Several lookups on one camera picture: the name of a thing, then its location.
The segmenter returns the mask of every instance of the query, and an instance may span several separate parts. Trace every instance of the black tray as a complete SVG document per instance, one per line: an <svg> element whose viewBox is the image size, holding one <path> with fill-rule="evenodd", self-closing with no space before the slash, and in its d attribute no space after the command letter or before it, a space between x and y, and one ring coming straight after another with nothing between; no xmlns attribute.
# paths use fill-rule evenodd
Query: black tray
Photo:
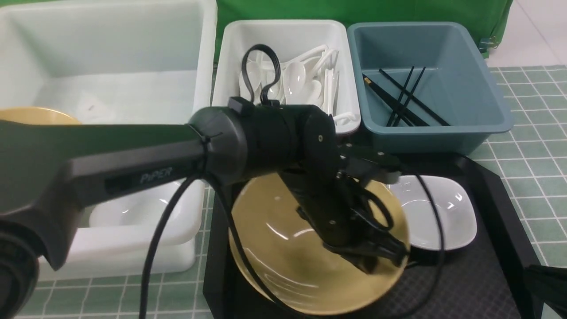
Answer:
<svg viewBox="0 0 567 319"><path fill-rule="evenodd" d="M457 154L405 154L400 158L422 175L451 178L461 184L471 196L478 223L473 243L449 255L434 297L411 318L541 319L543 302L522 282L523 268L540 262L500 177ZM224 190L230 203L242 186ZM380 300L340 318L374 319L400 313L422 298L433 272L434 267L407 269ZM217 201L203 294L215 319L292 318L256 292L240 274L230 252L225 214Z"/></svg>

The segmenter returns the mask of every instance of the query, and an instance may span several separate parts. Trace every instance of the green backdrop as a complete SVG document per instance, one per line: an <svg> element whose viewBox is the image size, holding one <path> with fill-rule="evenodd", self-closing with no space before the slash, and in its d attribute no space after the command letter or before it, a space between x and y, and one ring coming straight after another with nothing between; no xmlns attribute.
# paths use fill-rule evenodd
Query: green backdrop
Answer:
<svg viewBox="0 0 567 319"><path fill-rule="evenodd" d="M49 0L0 0L0 5ZM452 21L464 25L479 48L502 40L512 0L217 0L217 50L225 27L249 19L332 19L358 22Z"/></svg>

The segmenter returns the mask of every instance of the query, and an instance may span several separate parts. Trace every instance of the white bowl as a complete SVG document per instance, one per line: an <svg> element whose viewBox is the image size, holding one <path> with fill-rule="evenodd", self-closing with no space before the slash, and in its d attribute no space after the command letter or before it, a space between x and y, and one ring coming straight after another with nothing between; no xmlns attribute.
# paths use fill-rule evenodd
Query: white bowl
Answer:
<svg viewBox="0 0 567 319"><path fill-rule="evenodd" d="M445 232L445 249L470 244L476 237L476 216L463 187L448 178L422 176L439 212ZM439 229L427 194L415 176L402 176L390 191L400 200L409 224L412 246L439 250Z"/></svg>

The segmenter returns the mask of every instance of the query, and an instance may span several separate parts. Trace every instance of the white plastic spoon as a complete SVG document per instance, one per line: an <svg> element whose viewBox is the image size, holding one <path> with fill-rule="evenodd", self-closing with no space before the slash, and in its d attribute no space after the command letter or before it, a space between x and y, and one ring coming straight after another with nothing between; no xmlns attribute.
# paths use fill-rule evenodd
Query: white plastic spoon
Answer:
<svg viewBox="0 0 567 319"><path fill-rule="evenodd" d="M337 116L333 116L333 120L335 122L338 122L340 120L345 120L345 119L349 119L351 121L356 121L356 115L349 111L349 112L339 114Z"/></svg>
<svg viewBox="0 0 567 319"><path fill-rule="evenodd" d="M305 61L308 58L311 57L316 57L316 56L320 56L321 53L325 52L326 50L328 50L329 47L325 44L320 45L318 47L312 48L311 50L302 53L300 55L298 55L297 57L292 58L291 60L287 61L287 62L280 62L281 68L285 69L286 67L288 67L290 64L294 63L294 62L301 62L301 61ZM271 61L264 61L262 62L262 68L263 69L274 69L274 65L272 64Z"/></svg>
<svg viewBox="0 0 567 319"><path fill-rule="evenodd" d="M260 69L260 65L256 62L248 62L246 63L246 72L248 73L248 79L250 80L250 84L252 85L252 90L254 91L254 100L256 100L257 96L260 93L260 84L261 84L261 74L262 71ZM245 98L246 100L250 100L250 92L244 83L244 77L242 73L238 79L238 86L240 88L240 96Z"/></svg>
<svg viewBox="0 0 567 319"><path fill-rule="evenodd" d="M307 96L306 103L310 105L315 105L320 108L321 105L318 102L319 102L319 97L321 96L322 88L323 85L321 84L321 82L319 82L318 80L312 80L310 86L311 91Z"/></svg>
<svg viewBox="0 0 567 319"><path fill-rule="evenodd" d="M273 70L264 71L264 76L262 77L262 88L274 82L275 79L276 79L276 73ZM282 79L280 77L280 80L276 82L276 84L274 84L268 90L268 99L270 100L276 99L280 95L281 86L282 86Z"/></svg>
<svg viewBox="0 0 567 319"><path fill-rule="evenodd" d="M317 61L317 63L311 69L308 69L309 73L307 74L307 76L311 78L316 76L319 70L323 69L323 66L327 64L327 61L331 59L335 52L336 50L325 51L321 58L319 58L319 61Z"/></svg>
<svg viewBox="0 0 567 319"><path fill-rule="evenodd" d="M325 70L325 77L323 81L324 81L323 83L324 95L323 95L323 105L321 105L321 109L323 110L323 112L327 114L333 114L333 109L331 106L333 75L331 73L331 70Z"/></svg>
<svg viewBox="0 0 567 319"><path fill-rule="evenodd" d="M292 62L283 72L283 89L286 104L300 104L301 91L306 81L306 71L303 63Z"/></svg>

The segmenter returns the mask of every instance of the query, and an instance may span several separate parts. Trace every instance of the white plastic container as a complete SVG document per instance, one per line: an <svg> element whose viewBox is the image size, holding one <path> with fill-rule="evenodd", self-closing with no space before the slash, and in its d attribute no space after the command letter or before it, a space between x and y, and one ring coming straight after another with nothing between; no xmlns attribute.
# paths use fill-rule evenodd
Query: white plastic container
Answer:
<svg viewBox="0 0 567 319"><path fill-rule="evenodd" d="M210 105L216 14L214 0L68 0L1 8L0 109L47 107L83 124L184 124ZM193 264L203 194L201 182L186 191L153 272ZM40 259L40 280L140 274L155 224L80 228L62 269L53 272Z"/></svg>
<svg viewBox="0 0 567 319"><path fill-rule="evenodd" d="M214 106L224 106L229 97L239 95L240 63L246 51L255 44L271 47L280 62L323 44L338 49L338 97L333 114L350 111L357 120L337 125L336 132L347 135L358 129L361 116L346 28L332 20L243 20L230 23L222 39L213 93Z"/></svg>

